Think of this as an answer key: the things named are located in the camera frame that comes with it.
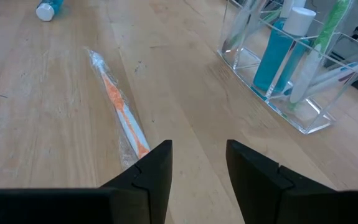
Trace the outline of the orange toothbrush in clear wrap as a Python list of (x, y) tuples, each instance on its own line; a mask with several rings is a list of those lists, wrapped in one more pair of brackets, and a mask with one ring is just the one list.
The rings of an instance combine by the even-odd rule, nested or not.
[(98, 78), (99, 86), (108, 100), (108, 106), (115, 116), (118, 127), (118, 151), (121, 166), (128, 169), (147, 155), (151, 148), (143, 130), (135, 118), (129, 100), (121, 90), (107, 62), (98, 52), (85, 48), (90, 66)]

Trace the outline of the clear plastic bag with toothbrushes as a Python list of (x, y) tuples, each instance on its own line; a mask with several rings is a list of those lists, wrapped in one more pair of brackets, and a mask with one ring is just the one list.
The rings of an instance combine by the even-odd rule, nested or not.
[(358, 23), (354, 19), (358, 13), (358, 0), (354, 1), (347, 16), (335, 31), (326, 55), (323, 55), (305, 94), (296, 104), (290, 103), (293, 85), (336, 1), (306, 0), (304, 8), (316, 13), (305, 37), (310, 44), (285, 89), (279, 93), (274, 93), (273, 90), (284, 68), (283, 65), (267, 91), (257, 88), (253, 84), (253, 79), (268, 45), (273, 24), (279, 19), (281, 12), (277, 19), (269, 22), (265, 19), (268, 15), (266, 7), (258, 18), (255, 32), (244, 38), (237, 50), (227, 53), (222, 53), (220, 50), (229, 28), (229, 21), (223, 21), (219, 55), (247, 87), (304, 134), (334, 124), (347, 109), (358, 104)]

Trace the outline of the teal toothpaste tube white cap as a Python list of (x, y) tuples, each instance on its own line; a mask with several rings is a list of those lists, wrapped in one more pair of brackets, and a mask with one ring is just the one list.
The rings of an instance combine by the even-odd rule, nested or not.
[(41, 0), (35, 13), (40, 20), (49, 22), (59, 13), (63, 2), (64, 0)]
[(316, 13), (310, 9), (292, 7), (282, 29), (277, 29), (273, 25), (268, 45), (253, 79), (253, 84), (257, 88), (263, 91), (269, 89), (279, 68), (282, 65), (285, 68), (293, 52), (290, 49), (292, 46), (303, 45), (306, 51), (310, 44), (310, 41), (305, 38), (306, 33), (315, 16)]
[[(306, 4), (306, 0), (284, 0), (283, 7), (281, 9), (281, 14), (279, 19), (273, 24), (277, 29), (282, 29), (287, 19), (290, 9), (292, 7), (304, 7)], [(282, 74), (280, 75), (276, 85), (275, 92), (282, 92), (288, 81), (290, 80), (295, 68), (298, 66), (301, 57), (304, 54), (305, 47), (303, 45), (296, 44), (290, 48), (293, 50), (290, 58), (288, 59)]]

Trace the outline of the green toothbrush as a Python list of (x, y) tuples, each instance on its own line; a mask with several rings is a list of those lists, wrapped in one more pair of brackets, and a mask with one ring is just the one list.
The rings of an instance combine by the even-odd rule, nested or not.
[(229, 28), (220, 48), (222, 53), (233, 52), (242, 40), (255, 32), (260, 14), (266, 9), (269, 22), (278, 18), (284, 0), (227, 0), (224, 21)]
[(335, 31), (337, 31), (338, 27), (347, 16), (348, 12), (352, 8), (354, 1), (355, 0), (336, 1), (333, 9), (328, 15), (327, 21), (324, 23), (319, 36), (314, 41), (313, 50), (311, 50), (307, 55), (302, 70), (298, 75), (298, 79), (293, 85), (290, 95), (291, 104), (296, 104), (305, 94), (316, 73), (319, 63), (323, 59), (323, 55), (326, 55), (327, 48), (331, 43), (331, 39)]

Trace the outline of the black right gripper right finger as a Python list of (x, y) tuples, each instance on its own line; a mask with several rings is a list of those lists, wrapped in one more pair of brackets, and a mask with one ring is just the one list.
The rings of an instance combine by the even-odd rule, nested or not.
[(226, 161), (245, 224), (317, 224), (317, 196), (335, 192), (233, 139)]

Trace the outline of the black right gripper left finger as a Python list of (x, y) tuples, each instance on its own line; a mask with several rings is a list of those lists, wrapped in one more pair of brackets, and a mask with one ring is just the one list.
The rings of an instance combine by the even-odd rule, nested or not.
[(151, 224), (165, 224), (172, 184), (172, 141), (164, 140), (103, 187), (143, 190), (148, 194)]

